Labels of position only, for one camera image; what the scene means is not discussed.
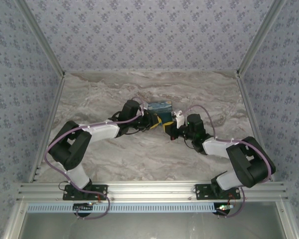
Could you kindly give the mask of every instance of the marble surface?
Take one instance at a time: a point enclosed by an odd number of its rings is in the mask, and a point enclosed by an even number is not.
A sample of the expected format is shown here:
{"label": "marble surface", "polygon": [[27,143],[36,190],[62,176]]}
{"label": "marble surface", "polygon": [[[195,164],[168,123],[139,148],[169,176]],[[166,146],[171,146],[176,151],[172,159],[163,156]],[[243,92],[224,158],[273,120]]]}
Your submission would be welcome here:
{"label": "marble surface", "polygon": [[[147,102],[170,100],[174,109],[182,110],[201,104],[211,114],[218,137],[252,135],[232,73],[99,72],[65,75],[50,141],[68,120],[84,124],[104,121],[133,96]],[[200,108],[192,112],[201,114],[212,134],[207,115]],[[226,158],[187,148],[182,138],[170,141],[162,127],[91,143],[83,166],[93,181],[210,180],[232,168]],[[42,162],[37,180],[59,182],[64,178]]]}

